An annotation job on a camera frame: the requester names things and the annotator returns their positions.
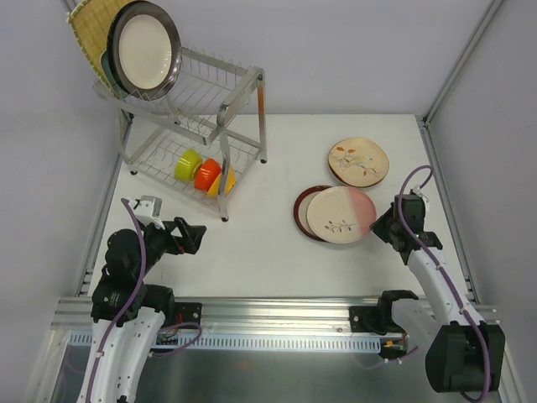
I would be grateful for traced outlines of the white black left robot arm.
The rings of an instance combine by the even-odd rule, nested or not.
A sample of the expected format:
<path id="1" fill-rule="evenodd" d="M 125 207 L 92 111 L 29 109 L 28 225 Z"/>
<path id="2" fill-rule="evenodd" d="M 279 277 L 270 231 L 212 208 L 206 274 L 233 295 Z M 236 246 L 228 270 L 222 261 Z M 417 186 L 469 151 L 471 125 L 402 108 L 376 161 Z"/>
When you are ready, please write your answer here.
<path id="1" fill-rule="evenodd" d="M 91 296 L 91 350 L 78 400 L 133 402 L 150 350 L 163 327 L 173 328 L 173 291 L 146 285 L 145 275 L 166 255 L 196 254 L 206 233 L 182 217 L 136 222 L 107 240 L 102 277 Z"/>

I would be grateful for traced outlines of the pink white round plate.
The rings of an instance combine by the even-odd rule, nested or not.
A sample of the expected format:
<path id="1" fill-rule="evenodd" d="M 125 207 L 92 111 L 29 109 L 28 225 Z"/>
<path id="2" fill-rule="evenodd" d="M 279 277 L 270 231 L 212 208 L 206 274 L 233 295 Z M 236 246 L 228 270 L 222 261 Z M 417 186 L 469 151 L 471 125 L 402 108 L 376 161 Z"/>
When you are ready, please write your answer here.
<path id="1" fill-rule="evenodd" d="M 306 211 L 313 233 L 328 243 L 355 243 L 366 237 L 377 220 L 372 199 L 348 186 L 334 186 L 315 196 Z"/>

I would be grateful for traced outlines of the black rimmed round plate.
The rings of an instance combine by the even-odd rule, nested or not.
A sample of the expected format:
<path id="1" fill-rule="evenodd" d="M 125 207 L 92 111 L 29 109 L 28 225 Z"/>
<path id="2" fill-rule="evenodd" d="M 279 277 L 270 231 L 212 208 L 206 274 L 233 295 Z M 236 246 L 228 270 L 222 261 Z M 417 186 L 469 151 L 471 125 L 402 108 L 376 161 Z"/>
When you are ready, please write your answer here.
<path id="1" fill-rule="evenodd" d="M 112 51 L 113 51 L 113 47 L 112 47 L 113 30 L 114 30 L 114 26 L 111 25 L 110 29 L 108 30 L 108 34 L 107 34 L 107 47 L 106 47 L 105 51 L 107 52 L 107 57 L 108 57 L 110 69 L 111 69 L 112 75 L 113 75 L 114 80 L 115 80 L 114 91 L 120 97 L 125 97 L 127 93 L 125 92 L 125 88 L 123 87 L 123 84 L 119 81 L 117 71 L 116 71 L 116 67 L 115 67 L 114 62 L 113 62 L 113 53 L 112 53 Z"/>

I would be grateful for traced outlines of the woven bamboo tray plate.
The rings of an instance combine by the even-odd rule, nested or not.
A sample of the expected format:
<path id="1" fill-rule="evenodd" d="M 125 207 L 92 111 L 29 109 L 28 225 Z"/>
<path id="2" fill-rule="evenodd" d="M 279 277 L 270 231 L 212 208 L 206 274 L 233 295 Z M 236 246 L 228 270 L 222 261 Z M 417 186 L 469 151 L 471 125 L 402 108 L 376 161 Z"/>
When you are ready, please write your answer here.
<path id="1" fill-rule="evenodd" d="M 129 3 L 130 0 L 84 0 L 67 17 L 82 54 L 109 90 L 112 88 L 102 69 L 101 57 L 107 49 L 107 36 L 113 20 Z"/>

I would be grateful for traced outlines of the beige bird round plate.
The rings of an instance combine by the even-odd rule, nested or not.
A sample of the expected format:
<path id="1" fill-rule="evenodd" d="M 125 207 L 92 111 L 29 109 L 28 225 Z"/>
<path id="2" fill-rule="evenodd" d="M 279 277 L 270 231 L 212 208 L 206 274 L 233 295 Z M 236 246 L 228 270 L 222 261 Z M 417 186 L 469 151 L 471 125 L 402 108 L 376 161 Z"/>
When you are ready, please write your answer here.
<path id="1" fill-rule="evenodd" d="M 349 138 L 334 144 L 327 157 L 332 174 L 343 184 L 368 188 L 380 183 L 389 171 L 389 159 L 370 139 Z"/>

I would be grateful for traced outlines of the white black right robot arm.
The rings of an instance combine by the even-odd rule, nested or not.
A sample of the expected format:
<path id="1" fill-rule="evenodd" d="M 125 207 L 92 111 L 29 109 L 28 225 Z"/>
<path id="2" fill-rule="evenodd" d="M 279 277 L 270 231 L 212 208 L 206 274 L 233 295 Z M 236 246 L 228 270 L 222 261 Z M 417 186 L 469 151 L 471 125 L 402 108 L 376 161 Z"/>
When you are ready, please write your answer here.
<path id="1" fill-rule="evenodd" d="M 430 308 L 425 310 L 410 290 L 386 290 L 375 306 L 352 306 L 353 332 L 386 336 L 402 331 L 425 353 L 425 373 L 438 393 L 475 394 L 478 402 L 498 389 L 505 335 L 488 324 L 447 272 L 443 246 L 426 232 L 425 202 L 414 193 L 397 195 L 370 227 L 399 253 L 419 281 Z"/>

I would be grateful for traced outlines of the dark red rimmed plate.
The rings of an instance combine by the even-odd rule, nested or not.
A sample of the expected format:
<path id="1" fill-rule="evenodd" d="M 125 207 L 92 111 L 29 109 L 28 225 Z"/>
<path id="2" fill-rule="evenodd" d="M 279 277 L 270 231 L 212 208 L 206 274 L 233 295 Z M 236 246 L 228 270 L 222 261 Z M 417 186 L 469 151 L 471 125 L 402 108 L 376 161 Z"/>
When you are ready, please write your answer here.
<path id="1" fill-rule="evenodd" d="M 331 186 L 312 186 L 302 191 L 295 200 L 293 217 L 297 228 L 309 239 L 322 242 L 322 239 L 313 233 L 307 221 L 307 209 L 315 196 Z"/>

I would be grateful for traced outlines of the light blue divided plate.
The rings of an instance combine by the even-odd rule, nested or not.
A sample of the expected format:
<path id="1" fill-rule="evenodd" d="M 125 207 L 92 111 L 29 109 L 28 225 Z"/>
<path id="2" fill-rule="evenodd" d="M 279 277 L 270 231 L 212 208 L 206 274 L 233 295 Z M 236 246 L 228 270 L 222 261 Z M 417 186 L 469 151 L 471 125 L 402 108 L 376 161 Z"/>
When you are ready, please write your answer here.
<path id="1" fill-rule="evenodd" d="M 109 61 L 108 61 L 106 51 L 104 51 L 102 53 L 100 63 L 101 63 L 101 67 L 103 69 L 104 76 L 107 79 L 108 85 L 110 86 L 110 88 L 112 90 L 114 90 L 115 80 L 114 80 L 114 77 L 113 77 L 111 69 L 110 69 L 110 65 L 109 65 Z"/>

